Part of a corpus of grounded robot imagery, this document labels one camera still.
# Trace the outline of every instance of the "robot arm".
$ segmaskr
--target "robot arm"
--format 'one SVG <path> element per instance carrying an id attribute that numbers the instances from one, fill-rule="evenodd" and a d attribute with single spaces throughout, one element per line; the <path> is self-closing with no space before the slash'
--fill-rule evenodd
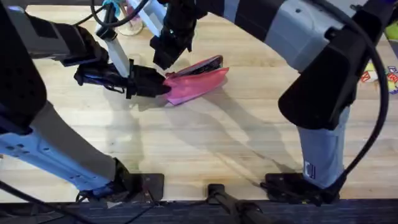
<path id="1" fill-rule="evenodd" d="M 132 62 L 129 76 L 122 77 L 108 63 L 107 51 L 82 27 L 45 21 L 18 8 L 0 6 L 0 16 L 7 31 L 1 39 L 4 50 L 0 54 L 0 83 L 5 85 L 0 88 L 0 153 L 65 179 L 93 200 L 141 200 L 140 193 L 154 186 L 153 198 L 146 198 L 160 200 L 164 176 L 129 174 L 117 159 L 99 152 L 72 130 L 47 101 L 45 85 L 31 58 L 79 65 L 75 74 L 79 84 L 103 85 L 110 90 L 127 88 L 127 97 L 168 92 L 170 88 L 162 84 L 164 77 Z M 144 190 L 146 178 L 155 184 L 146 184 L 150 186 Z"/>
<path id="2" fill-rule="evenodd" d="M 360 2 L 333 1 L 332 4 L 377 43 L 392 7 L 378 0 Z M 369 60 L 363 37 L 313 1 L 174 0 L 169 3 L 162 35 L 151 41 L 156 49 L 154 63 L 167 68 L 185 49 L 191 50 L 196 19 L 201 18 L 203 12 L 212 12 L 233 22 L 274 49 L 301 74 L 279 99 L 279 109 L 298 128 L 305 181 L 296 174 L 267 174 L 266 183 L 281 189 L 304 189 L 295 192 L 300 195 L 331 189 L 330 195 L 315 203 L 332 202 L 342 186 L 342 183 L 336 184 L 336 180 L 344 171 L 343 146 L 349 106 L 355 100 L 357 82 Z M 180 50 L 167 50 L 169 46 L 179 46 Z M 326 78 L 328 84 L 319 85 Z M 267 193 L 276 201 L 297 202 L 283 197 L 286 194 L 282 191 L 268 190 Z"/>

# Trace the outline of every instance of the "wooden tabletop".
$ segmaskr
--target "wooden tabletop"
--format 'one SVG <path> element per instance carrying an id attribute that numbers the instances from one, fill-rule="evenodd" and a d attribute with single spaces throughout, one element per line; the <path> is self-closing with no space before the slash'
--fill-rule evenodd
<path id="1" fill-rule="evenodd" d="M 29 6 L 27 11 L 69 24 L 90 13 L 88 6 Z M 90 20 L 83 27 L 93 31 L 95 23 Z M 137 64 L 153 67 L 151 37 L 144 29 L 137 36 L 118 38 Z M 378 50 L 385 66 L 398 66 L 385 38 Z M 165 200 L 203 199 L 209 183 L 225 184 L 237 198 L 266 199 L 265 192 L 254 186 L 266 173 L 302 169 L 296 127 L 277 107 L 279 96 L 298 73 L 271 48 L 213 15 L 199 21 L 193 52 L 185 52 L 170 71 L 218 54 L 231 68 L 226 84 L 176 107 L 141 97 L 126 100 L 100 86 L 80 87 L 73 79 L 76 67 L 64 68 L 52 60 L 35 64 L 62 118 L 98 150 L 121 160 L 130 172 L 163 173 Z M 345 164 L 369 136 L 378 99 L 374 85 L 360 84 L 347 125 Z M 398 99 L 392 97 L 381 137 L 349 176 L 343 198 L 398 197 L 397 110 Z M 71 201 L 77 193 L 68 182 L 7 156 L 0 168 L 1 180 L 48 202 Z M 19 201 L 0 192 L 0 202 Z"/>

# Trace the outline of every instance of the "pink pouch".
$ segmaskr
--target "pink pouch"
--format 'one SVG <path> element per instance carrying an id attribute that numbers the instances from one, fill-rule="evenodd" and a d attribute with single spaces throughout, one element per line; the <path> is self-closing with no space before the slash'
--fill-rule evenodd
<path id="1" fill-rule="evenodd" d="M 164 81 L 164 85 L 172 88 L 166 94 L 166 98 L 171 104 L 179 105 L 198 96 L 202 96 L 219 87 L 224 82 L 228 71 L 229 68 L 220 68 L 198 75 L 185 75 L 181 77 L 175 77 L 175 73 L 166 75 L 167 79 Z"/>

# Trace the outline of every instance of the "black mount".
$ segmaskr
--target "black mount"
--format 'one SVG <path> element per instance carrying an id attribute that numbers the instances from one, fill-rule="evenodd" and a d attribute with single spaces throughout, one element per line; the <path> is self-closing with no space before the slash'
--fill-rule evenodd
<path id="1" fill-rule="evenodd" d="M 164 194 L 163 174 L 130 174 L 116 158 L 114 180 L 100 189 L 81 191 L 76 201 L 90 202 L 147 202 L 160 201 Z"/>
<path id="2" fill-rule="evenodd" d="M 210 205 L 221 205 L 236 224 L 288 224 L 267 218 L 260 207 L 253 202 L 238 200 L 230 196 L 225 192 L 225 186 L 222 184 L 209 184 L 207 191 L 207 202 Z"/>
<path id="3" fill-rule="evenodd" d="M 105 16 L 103 22 L 116 22 L 118 19 L 116 18 L 115 13 L 116 9 L 114 5 L 108 4 L 105 7 Z M 118 36 L 118 33 L 116 33 L 113 28 L 101 26 L 101 28 L 96 31 L 96 35 L 103 40 L 114 40 Z"/>
<path id="4" fill-rule="evenodd" d="M 266 189 L 267 196 L 272 202 L 289 204 L 312 203 L 321 206 L 323 203 L 331 204 L 340 199 L 339 192 L 345 179 L 337 180 L 327 189 L 309 183 L 303 174 L 266 174 L 265 182 L 261 187 Z"/>

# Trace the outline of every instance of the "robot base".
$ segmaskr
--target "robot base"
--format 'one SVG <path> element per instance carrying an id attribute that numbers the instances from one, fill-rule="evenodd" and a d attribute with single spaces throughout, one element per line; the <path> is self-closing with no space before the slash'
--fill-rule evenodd
<path id="1" fill-rule="evenodd" d="M 339 189 L 320 189 L 303 178 L 303 174 L 266 174 L 261 187 L 266 189 L 272 202 L 290 204 L 312 203 L 320 206 L 323 203 L 333 203 L 339 200 Z"/>
<path id="2" fill-rule="evenodd" d="M 131 179 L 141 179 L 142 191 L 133 196 L 130 202 L 157 202 L 164 196 L 163 174 L 131 174 Z"/>
<path id="3" fill-rule="evenodd" d="M 225 192 L 225 186 L 223 184 L 209 184 L 207 186 L 207 203 L 209 205 L 219 205 L 220 203 L 213 197 L 215 192 Z"/>

